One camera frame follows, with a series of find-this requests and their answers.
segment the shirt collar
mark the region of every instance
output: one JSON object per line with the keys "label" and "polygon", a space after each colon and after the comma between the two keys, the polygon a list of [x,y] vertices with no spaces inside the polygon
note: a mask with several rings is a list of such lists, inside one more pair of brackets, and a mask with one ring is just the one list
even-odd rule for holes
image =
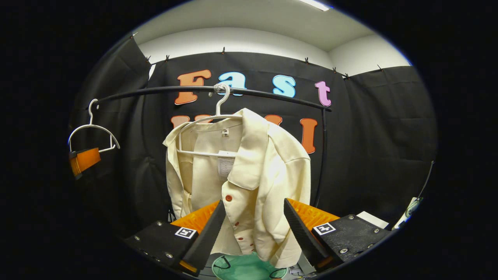
{"label": "shirt collar", "polygon": [[[254,190],[259,187],[266,147],[268,146],[268,121],[253,111],[243,108],[234,115],[242,116],[242,139],[235,157],[228,181],[244,189]],[[217,126],[226,126],[227,123],[240,123],[238,119],[225,119],[214,124],[196,124],[196,129],[211,129]],[[168,149],[168,160],[175,168],[181,180],[176,154],[178,134],[181,129],[191,122],[175,127],[166,137],[163,145],[173,147]]]}

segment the ceiling light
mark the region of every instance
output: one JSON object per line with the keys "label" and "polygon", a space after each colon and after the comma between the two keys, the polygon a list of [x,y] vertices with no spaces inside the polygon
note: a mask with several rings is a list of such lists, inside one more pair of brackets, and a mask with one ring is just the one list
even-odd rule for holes
{"label": "ceiling light", "polygon": [[326,10],[328,10],[328,9],[331,8],[331,7],[328,7],[328,6],[326,6],[326,5],[322,4],[322,3],[314,1],[314,0],[299,0],[299,1],[304,2],[304,3],[308,4],[308,5],[312,5],[313,7],[318,8],[318,9],[320,9],[322,11],[326,11]]}

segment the orange letter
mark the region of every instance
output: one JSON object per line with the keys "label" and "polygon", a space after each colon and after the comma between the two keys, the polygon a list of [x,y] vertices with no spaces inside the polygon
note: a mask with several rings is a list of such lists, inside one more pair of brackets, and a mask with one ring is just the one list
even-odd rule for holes
{"label": "orange letter", "polygon": [[301,119],[301,125],[303,126],[303,140],[301,144],[307,153],[314,153],[315,146],[313,145],[313,140],[315,138],[315,126],[318,122],[315,119]]}
{"label": "orange letter", "polygon": [[[180,80],[180,86],[204,86],[204,79],[211,78],[211,72],[209,70],[202,70],[192,73],[187,73],[178,76]],[[178,98],[175,99],[176,105],[181,105],[185,103],[194,102],[197,100],[197,95],[193,92],[179,92]]]}
{"label": "orange letter", "polygon": [[[202,119],[202,118],[207,118],[207,117],[210,117],[211,115],[197,115],[195,116],[194,120],[198,120],[198,119]],[[203,121],[203,122],[198,122],[199,124],[207,124],[207,123],[210,123],[212,122],[213,120],[207,120],[207,121]]]}
{"label": "orange letter", "polygon": [[173,124],[173,128],[181,125],[182,123],[186,123],[190,120],[189,116],[174,116],[171,118],[171,123]]}
{"label": "orange letter", "polygon": [[269,121],[270,123],[274,123],[278,126],[280,126],[280,124],[282,123],[282,117],[281,116],[277,116],[277,115],[268,115],[266,117],[264,117],[267,121]]}

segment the white clothes hanger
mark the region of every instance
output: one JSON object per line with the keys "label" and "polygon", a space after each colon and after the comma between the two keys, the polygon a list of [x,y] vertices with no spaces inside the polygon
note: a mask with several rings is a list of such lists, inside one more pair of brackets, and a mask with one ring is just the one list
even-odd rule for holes
{"label": "white clothes hanger", "polygon": [[99,150],[99,152],[104,152],[104,151],[108,151],[108,150],[112,150],[114,149],[115,147],[118,147],[118,148],[121,148],[120,147],[120,144],[118,143],[118,140],[116,140],[116,137],[114,137],[114,135],[108,131],[106,128],[103,128],[101,126],[98,126],[98,125],[94,125],[92,124],[93,122],[93,114],[92,114],[92,104],[93,102],[97,101],[97,99],[94,99],[90,102],[90,105],[88,106],[88,114],[90,114],[90,124],[88,125],[82,125],[78,128],[76,128],[75,130],[73,130],[73,132],[71,133],[71,135],[69,135],[69,139],[67,141],[68,145],[69,145],[69,151],[73,151],[72,148],[71,148],[71,137],[73,137],[74,133],[80,129],[85,129],[85,128],[96,128],[96,129],[101,129],[101,130],[104,130],[105,132],[109,133],[109,140],[111,142],[111,146],[110,148],[107,148],[107,149],[103,149],[103,150]]}
{"label": "white clothes hanger", "polygon": [[221,100],[218,101],[218,103],[216,103],[216,115],[210,116],[210,117],[206,117],[206,118],[202,118],[202,119],[198,119],[198,120],[196,120],[194,122],[191,122],[191,123],[187,124],[186,126],[184,126],[180,130],[180,133],[178,134],[178,140],[179,140],[180,144],[179,144],[179,148],[176,149],[176,152],[178,152],[178,153],[188,153],[188,154],[194,154],[194,155],[204,155],[204,156],[216,156],[216,157],[235,158],[234,154],[224,155],[224,154],[210,153],[210,152],[194,152],[194,151],[182,150],[182,133],[184,131],[188,130],[189,128],[191,128],[196,123],[200,123],[200,122],[208,121],[208,120],[216,120],[216,119],[228,119],[228,118],[231,118],[231,119],[242,119],[242,116],[239,116],[239,115],[221,115],[221,113],[220,113],[220,111],[221,111],[221,104],[223,104],[228,99],[228,97],[230,96],[230,86],[225,85],[225,84],[216,84],[215,85],[215,91],[216,92],[220,92],[221,89],[225,89],[225,95],[223,96],[223,98],[221,98]]}

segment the hanger hook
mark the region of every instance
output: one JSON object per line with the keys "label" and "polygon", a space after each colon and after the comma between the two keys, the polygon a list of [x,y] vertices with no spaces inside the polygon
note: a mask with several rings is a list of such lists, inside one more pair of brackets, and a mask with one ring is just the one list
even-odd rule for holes
{"label": "hanger hook", "polygon": [[93,122],[93,114],[92,114],[92,104],[93,102],[97,101],[97,99],[94,99],[90,102],[90,105],[88,105],[88,114],[90,114],[90,124]]}
{"label": "hanger hook", "polygon": [[223,104],[228,99],[228,96],[230,96],[230,86],[228,86],[226,84],[216,84],[215,85],[216,92],[220,92],[220,90],[222,88],[225,89],[225,95],[223,96],[223,98],[221,98],[221,100],[218,101],[218,103],[216,103],[216,116],[221,115],[221,113],[220,113],[221,104]]}

